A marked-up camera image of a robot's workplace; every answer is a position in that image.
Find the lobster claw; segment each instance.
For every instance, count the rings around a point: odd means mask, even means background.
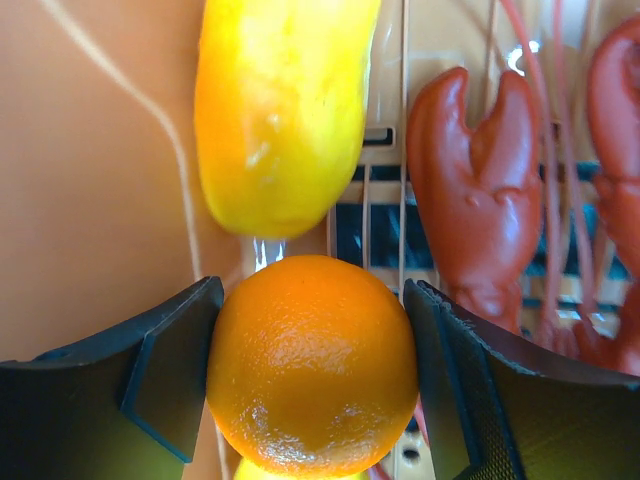
[[[587,120],[604,174],[640,177],[640,14],[598,47],[588,85]]]
[[[538,124],[526,80],[506,72],[492,112],[469,129],[468,81],[468,71],[456,67],[420,92],[408,122],[407,164],[438,270],[452,291],[469,297],[474,313],[491,319],[517,293],[512,285],[540,236]]]

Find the yellow fruit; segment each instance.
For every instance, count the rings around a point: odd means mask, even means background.
[[[353,176],[380,0],[207,0],[195,133],[207,205],[227,230],[312,228]]]
[[[369,272],[288,257],[241,282],[216,321],[207,401],[227,441],[278,475],[344,477],[388,453],[418,397],[407,315]]]
[[[240,461],[240,465],[236,470],[236,474],[233,476],[233,480],[293,480],[294,477],[284,477],[281,475],[274,475],[272,473],[266,472],[258,467],[255,463],[250,462],[246,458],[243,458]],[[348,477],[342,477],[338,479],[337,477],[329,478],[326,477],[322,480],[368,480],[368,477],[365,473],[358,473],[355,475],[349,475]]]

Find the wire rack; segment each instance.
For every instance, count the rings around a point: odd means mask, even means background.
[[[553,98],[551,73],[551,12],[553,0],[520,0],[531,37]],[[640,9],[638,0],[567,0],[564,32],[567,81],[575,128],[578,175],[592,244],[606,252],[596,272],[600,324],[605,334],[617,328],[615,311],[628,287],[629,275],[598,223],[592,178],[598,170],[584,118],[585,71],[594,48],[620,21]],[[352,182],[327,217],[327,250],[334,257],[371,271],[402,298],[404,281],[426,280],[440,287],[437,266],[429,252],[407,175],[405,128],[418,91],[442,71],[456,65],[471,73],[468,97],[470,125],[493,103],[501,72],[512,69],[527,76],[522,46],[498,0],[383,0],[373,44],[373,65],[365,146]],[[555,102],[551,100],[552,114]],[[555,130],[562,128],[554,122]],[[559,316],[572,322],[581,301],[577,246],[569,213],[562,165],[561,212],[564,272]],[[541,166],[544,179],[544,168]],[[546,265],[544,232],[538,250],[521,277],[522,324],[534,328],[542,303]],[[411,426],[383,466],[396,479],[435,478],[428,447]]]

